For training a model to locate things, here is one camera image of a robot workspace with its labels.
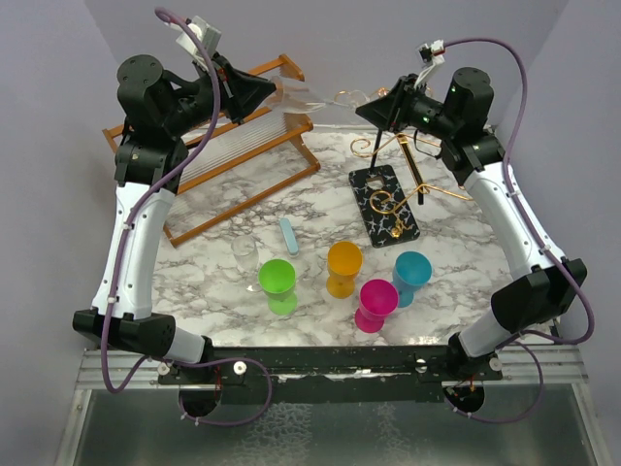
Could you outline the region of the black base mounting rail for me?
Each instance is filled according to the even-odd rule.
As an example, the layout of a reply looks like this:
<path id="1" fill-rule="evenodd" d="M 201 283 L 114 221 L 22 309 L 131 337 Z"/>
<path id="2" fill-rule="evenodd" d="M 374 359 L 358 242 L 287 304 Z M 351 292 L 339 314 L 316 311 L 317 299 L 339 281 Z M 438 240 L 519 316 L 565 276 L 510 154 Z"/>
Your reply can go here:
<path id="1" fill-rule="evenodd" d="M 440 402 L 443 383 L 469 377 L 446 365 L 447 346 L 221 347 L 212 368 L 175 364 L 162 385 L 213 390 L 224 404 Z"/>

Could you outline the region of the blue plastic goblet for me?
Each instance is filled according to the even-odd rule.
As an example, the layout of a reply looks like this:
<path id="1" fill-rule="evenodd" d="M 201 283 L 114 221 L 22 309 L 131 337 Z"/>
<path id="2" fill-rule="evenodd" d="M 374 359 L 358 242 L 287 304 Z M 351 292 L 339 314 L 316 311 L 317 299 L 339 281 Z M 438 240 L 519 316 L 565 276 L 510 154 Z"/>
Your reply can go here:
<path id="1" fill-rule="evenodd" d="M 392 283 L 398 291 L 399 308 L 409 306 L 417 290 L 431 278 L 433 267 L 429 259 L 418 251 L 405 251 L 396 261 L 392 272 Z"/>

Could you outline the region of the green plastic goblet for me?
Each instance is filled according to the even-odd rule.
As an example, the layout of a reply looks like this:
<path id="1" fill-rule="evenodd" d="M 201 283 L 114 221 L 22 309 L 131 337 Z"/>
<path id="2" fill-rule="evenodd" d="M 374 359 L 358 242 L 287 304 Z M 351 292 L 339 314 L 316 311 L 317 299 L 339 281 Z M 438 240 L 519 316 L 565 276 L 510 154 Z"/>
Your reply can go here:
<path id="1" fill-rule="evenodd" d="M 290 262 L 279 258 L 265 262 L 258 272 L 258 281 L 275 315 L 287 316 L 296 309 L 296 272 Z"/>

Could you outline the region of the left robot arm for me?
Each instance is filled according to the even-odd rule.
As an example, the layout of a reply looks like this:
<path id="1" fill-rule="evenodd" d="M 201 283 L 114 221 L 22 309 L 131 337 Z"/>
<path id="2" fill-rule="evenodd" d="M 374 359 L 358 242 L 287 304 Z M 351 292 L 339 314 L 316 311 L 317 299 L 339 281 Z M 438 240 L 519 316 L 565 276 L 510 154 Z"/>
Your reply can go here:
<path id="1" fill-rule="evenodd" d="M 178 328 L 151 303 L 160 234 L 188 159 L 182 137 L 219 115 L 240 122 L 276 90 L 272 81 L 233 68 L 221 55 L 214 70 L 213 76 L 201 73 L 188 82 L 147 54 L 118 68 L 117 99 L 125 121 L 114 157 L 114 233 L 91 306 L 75 312 L 72 321 L 75 331 L 102 348 L 180 361 L 194 383 L 213 374 L 211 340 Z"/>

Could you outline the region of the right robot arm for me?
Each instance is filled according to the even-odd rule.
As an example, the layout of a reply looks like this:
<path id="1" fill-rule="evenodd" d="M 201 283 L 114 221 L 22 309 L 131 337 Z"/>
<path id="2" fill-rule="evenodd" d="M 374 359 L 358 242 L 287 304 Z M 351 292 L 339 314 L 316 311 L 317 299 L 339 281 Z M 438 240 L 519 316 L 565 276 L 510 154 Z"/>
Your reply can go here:
<path id="1" fill-rule="evenodd" d="M 417 87 L 416 79 L 401 76 L 386 95 L 355 113 L 379 130 L 412 127 L 440 139 L 442 162 L 482 210 L 505 253 L 512 283 L 492 295 L 490 311 L 448 342 L 447 372 L 466 380 L 500 344 L 564 314 L 587 269 L 549 239 L 519 197 L 504 148 L 485 130 L 494 98 L 490 77 L 472 67 L 457 70 L 441 102 Z"/>

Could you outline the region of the orange plastic goblet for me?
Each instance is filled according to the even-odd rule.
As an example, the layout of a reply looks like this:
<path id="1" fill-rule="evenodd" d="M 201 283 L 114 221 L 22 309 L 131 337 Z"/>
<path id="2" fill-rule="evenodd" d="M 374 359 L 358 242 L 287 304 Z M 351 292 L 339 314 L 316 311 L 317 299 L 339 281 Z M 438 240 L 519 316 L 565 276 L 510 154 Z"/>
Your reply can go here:
<path id="1" fill-rule="evenodd" d="M 362 265 L 363 254 L 355 244 L 349 241 L 335 243 L 327 254 L 328 292 L 338 299 L 350 296 L 355 289 L 355 279 Z"/>

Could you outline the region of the light blue nail file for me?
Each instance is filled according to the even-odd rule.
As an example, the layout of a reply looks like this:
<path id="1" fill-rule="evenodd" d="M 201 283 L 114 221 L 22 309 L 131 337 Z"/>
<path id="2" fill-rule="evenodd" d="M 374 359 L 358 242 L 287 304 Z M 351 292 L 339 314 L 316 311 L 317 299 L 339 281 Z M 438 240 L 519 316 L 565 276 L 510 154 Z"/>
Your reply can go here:
<path id="1" fill-rule="evenodd" d="M 293 227 L 288 218 L 281 218 L 279 220 L 279 227 L 283 236 L 283 240 L 286 245 L 288 254 L 291 257 L 295 257 L 299 254 L 299 245 L 293 230 Z"/>

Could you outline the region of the pink plastic goblet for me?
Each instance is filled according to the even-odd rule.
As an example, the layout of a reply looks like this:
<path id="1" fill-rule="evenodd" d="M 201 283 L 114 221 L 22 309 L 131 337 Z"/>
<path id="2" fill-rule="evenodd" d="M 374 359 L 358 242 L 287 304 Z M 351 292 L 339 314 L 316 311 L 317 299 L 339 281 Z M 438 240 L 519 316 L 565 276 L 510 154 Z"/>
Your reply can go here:
<path id="1" fill-rule="evenodd" d="M 385 320 L 397 309 L 399 294 L 395 286 L 383 279 L 364 283 L 359 293 L 354 322 L 365 333 L 376 333 Z"/>

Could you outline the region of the wooden shelf rack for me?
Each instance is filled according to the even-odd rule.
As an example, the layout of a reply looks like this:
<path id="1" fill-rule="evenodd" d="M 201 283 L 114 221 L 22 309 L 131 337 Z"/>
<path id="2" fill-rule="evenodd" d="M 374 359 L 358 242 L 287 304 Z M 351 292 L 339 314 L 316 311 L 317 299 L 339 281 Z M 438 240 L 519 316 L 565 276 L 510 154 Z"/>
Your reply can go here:
<path id="1" fill-rule="evenodd" d="M 305 115 L 263 106 L 243 124 L 225 121 L 184 169 L 163 231 L 173 247 L 248 209 L 320 169 L 302 135 Z"/>

